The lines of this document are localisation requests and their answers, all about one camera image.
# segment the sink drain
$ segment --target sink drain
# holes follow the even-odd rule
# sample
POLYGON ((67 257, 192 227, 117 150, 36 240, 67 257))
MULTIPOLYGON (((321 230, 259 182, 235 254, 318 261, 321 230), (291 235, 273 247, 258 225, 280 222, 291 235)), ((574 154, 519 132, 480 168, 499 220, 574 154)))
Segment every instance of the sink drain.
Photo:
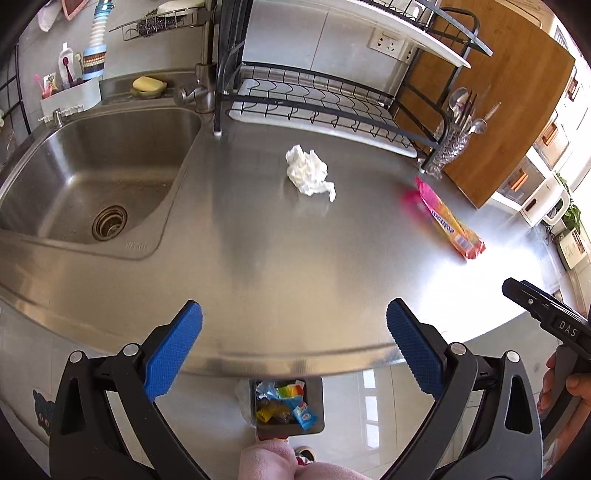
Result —
POLYGON ((99 242, 106 242, 121 233, 127 222, 127 212, 119 205, 107 207, 92 223, 92 236, 99 242))

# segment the toothbrush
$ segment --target toothbrush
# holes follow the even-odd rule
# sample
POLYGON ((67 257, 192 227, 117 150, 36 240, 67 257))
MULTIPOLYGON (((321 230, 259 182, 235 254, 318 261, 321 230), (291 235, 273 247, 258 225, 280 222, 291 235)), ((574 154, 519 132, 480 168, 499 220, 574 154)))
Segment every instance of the toothbrush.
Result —
POLYGON ((73 87, 74 79, 72 78, 72 74, 70 73, 70 69, 68 68, 68 63, 70 63, 70 60, 68 60, 68 57, 64 57, 62 63, 64 64, 64 67, 66 67, 66 73, 68 74, 68 83, 70 84, 70 87, 73 87))
POLYGON ((45 95, 45 89, 43 88, 43 85, 41 84, 41 77, 37 74, 35 74, 33 76, 33 80, 35 80, 37 82, 37 84, 39 85, 39 88, 41 89, 41 96, 43 97, 43 95, 45 95))

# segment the human hand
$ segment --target human hand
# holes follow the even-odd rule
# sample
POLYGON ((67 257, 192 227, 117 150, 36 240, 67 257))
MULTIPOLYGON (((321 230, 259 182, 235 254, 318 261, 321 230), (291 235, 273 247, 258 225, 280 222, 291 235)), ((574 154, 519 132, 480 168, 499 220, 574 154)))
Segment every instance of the human hand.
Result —
MULTIPOLYGON (((541 414, 550 407, 551 391, 554 387, 554 367, 556 366, 556 353, 546 362, 548 371, 542 381, 542 392, 538 400, 538 412, 541 414)), ((591 374, 575 374, 566 379, 566 389, 574 397, 581 397, 582 401, 569 422, 558 435, 554 463, 562 457, 575 439, 579 430, 583 427, 591 412, 591 374)))

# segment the wire basket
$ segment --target wire basket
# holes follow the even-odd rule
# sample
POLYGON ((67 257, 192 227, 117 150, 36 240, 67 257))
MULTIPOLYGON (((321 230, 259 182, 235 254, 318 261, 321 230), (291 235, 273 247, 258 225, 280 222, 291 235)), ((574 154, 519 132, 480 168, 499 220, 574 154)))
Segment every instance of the wire basket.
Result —
POLYGON ((202 7, 183 8, 165 14, 157 14, 157 10, 152 10, 144 18, 119 25, 110 31, 121 30, 123 40, 128 41, 135 38, 150 37, 168 30, 200 27, 210 19, 211 12, 202 7))

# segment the bottle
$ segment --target bottle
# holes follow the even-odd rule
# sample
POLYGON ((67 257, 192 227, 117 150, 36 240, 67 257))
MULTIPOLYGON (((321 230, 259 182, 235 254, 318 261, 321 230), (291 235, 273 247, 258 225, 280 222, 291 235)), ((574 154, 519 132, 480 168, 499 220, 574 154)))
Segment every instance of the bottle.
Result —
POLYGON ((77 84, 76 72, 74 71, 74 51, 68 47, 67 43, 63 44, 63 49, 57 58, 57 67, 60 71, 61 84, 64 90, 77 84))

